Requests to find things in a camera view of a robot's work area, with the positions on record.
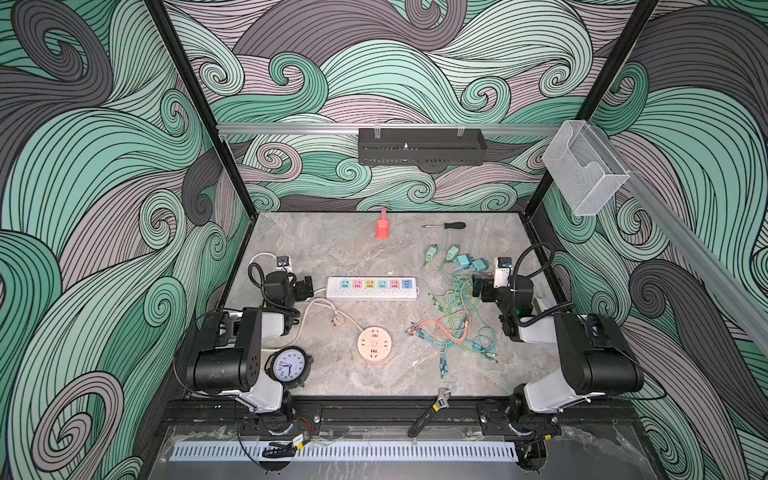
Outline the white multicolour power strip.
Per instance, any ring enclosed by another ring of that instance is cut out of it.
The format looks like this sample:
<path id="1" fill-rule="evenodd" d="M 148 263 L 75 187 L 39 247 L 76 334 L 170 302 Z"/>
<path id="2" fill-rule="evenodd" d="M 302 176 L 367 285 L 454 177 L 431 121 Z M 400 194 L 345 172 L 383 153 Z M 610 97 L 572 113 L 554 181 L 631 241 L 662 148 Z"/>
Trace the white multicolour power strip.
<path id="1" fill-rule="evenodd" d="M 419 288 L 414 277 L 329 277 L 326 298 L 339 301 L 415 301 Z"/>

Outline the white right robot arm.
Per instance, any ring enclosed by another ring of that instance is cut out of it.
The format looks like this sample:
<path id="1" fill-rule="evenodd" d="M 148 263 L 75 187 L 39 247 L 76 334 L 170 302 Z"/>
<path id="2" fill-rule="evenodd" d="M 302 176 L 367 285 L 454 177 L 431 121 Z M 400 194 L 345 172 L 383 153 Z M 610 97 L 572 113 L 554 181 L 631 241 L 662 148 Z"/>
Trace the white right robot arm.
<path id="1" fill-rule="evenodd" d="M 523 260 L 543 242 L 527 247 L 517 259 L 498 257 L 494 273 L 471 276 L 472 295 L 493 303 L 510 340 L 557 348 L 559 366 L 541 379 L 518 385 L 510 415 L 555 414 L 582 402 L 640 392 L 650 377 L 639 364 L 616 321 L 604 314 L 577 314 L 570 302 L 533 311 L 532 273 L 520 272 Z"/>

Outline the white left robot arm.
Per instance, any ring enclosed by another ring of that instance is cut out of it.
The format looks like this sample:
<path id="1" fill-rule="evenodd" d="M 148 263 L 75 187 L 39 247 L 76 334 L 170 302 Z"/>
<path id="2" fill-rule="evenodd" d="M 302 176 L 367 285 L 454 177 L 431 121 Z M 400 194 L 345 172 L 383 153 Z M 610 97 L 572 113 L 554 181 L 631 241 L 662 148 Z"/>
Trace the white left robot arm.
<path id="1" fill-rule="evenodd" d="M 174 374 L 192 394 L 229 398 L 257 415 L 290 417 L 290 391 L 305 385 L 313 358 L 295 345 L 270 351 L 263 342 L 302 325 L 295 303 L 314 296 L 313 280 L 285 270 L 265 275 L 257 264 L 249 273 L 260 275 L 262 304 L 205 313 L 188 360 L 175 365 Z"/>

